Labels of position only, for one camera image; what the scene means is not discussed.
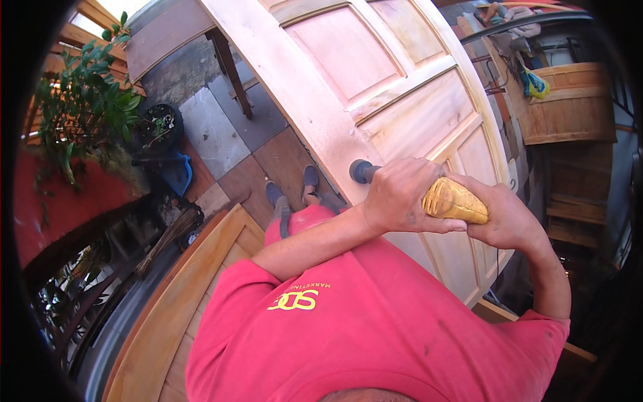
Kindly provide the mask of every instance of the man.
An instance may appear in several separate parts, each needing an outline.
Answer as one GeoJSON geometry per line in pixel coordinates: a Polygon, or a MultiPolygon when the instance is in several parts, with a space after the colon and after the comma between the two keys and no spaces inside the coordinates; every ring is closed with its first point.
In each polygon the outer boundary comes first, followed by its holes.
{"type": "MultiPolygon", "coordinates": [[[[489,26],[489,23],[492,25],[499,25],[503,22],[507,23],[513,19],[519,19],[534,15],[534,12],[525,6],[516,6],[510,9],[507,9],[503,5],[493,2],[487,8],[487,13],[484,18],[481,18],[478,14],[474,16],[480,21],[484,26],[489,26]]],[[[512,28],[509,30],[513,39],[518,37],[532,38],[540,34],[540,24],[527,24],[519,26],[518,28],[512,28]]]]}
{"type": "MultiPolygon", "coordinates": [[[[310,203],[316,182],[305,174],[304,184],[310,203]]],[[[272,186],[277,204],[283,198],[272,186]]],[[[543,397],[569,334],[570,288],[545,231],[505,185],[444,173],[424,159],[394,160],[375,173],[361,204],[340,215],[308,206],[290,217],[282,240],[279,224],[268,228],[262,251],[221,275],[188,361],[191,402],[543,397]],[[421,198],[442,175],[487,205],[488,223],[422,211],[421,198]],[[518,321],[484,322],[381,237],[464,231],[527,256],[534,309],[518,321]]]]}

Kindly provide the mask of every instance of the yellow plastic bag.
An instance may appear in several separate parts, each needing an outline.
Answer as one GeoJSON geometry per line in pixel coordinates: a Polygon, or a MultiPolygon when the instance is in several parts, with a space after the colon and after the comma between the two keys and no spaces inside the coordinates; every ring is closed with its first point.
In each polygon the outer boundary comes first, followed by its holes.
{"type": "Polygon", "coordinates": [[[523,84],[525,85],[525,96],[533,96],[538,99],[545,99],[545,95],[551,90],[549,83],[524,67],[525,71],[520,72],[523,84]]]}

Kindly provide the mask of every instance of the black plant pot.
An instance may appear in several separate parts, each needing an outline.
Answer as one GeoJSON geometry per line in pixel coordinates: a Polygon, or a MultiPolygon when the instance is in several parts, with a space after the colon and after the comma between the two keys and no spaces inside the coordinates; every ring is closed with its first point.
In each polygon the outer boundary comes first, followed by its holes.
{"type": "Polygon", "coordinates": [[[141,153],[146,156],[157,156],[167,153],[174,147],[183,135],[183,117],[181,111],[174,105],[158,104],[150,107],[143,113],[143,118],[151,122],[155,118],[170,116],[174,126],[163,135],[162,140],[154,139],[154,125],[141,124],[137,135],[137,142],[142,146],[141,153]]]}

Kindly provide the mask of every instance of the red t-shirt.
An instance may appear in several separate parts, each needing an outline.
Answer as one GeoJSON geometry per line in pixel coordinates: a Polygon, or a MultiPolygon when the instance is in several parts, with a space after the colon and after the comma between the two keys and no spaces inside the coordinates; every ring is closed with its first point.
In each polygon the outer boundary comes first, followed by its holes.
{"type": "MultiPolygon", "coordinates": [[[[289,233],[330,219],[310,206],[289,233]]],[[[278,222],[266,244],[278,239],[278,222]]],[[[198,401],[302,401],[383,388],[423,401],[539,401],[569,320],[528,311],[491,325],[378,238],[283,283],[249,260],[228,268],[186,369],[198,401]]]]}

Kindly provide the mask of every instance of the hand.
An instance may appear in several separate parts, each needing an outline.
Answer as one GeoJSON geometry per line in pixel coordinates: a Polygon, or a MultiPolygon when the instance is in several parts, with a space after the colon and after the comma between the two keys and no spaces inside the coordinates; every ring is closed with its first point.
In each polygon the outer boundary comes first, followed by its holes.
{"type": "Polygon", "coordinates": [[[396,159],[379,169],[366,199],[360,204],[367,226],[377,235],[466,231],[464,221],[430,217],[422,209],[422,198],[443,175],[441,165],[424,158],[396,159]]]}
{"type": "Polygon", "coordinates": [[[509,187],[504,184],[489,187],[471,176],[456,173],[449,172],[445,176],[474,193],[489,211],[489,222],[468,226],[469,237],[496,248],[516,249],[524,253],[538,250],[543,242],[549,246],[540,222],[509,187]]]}

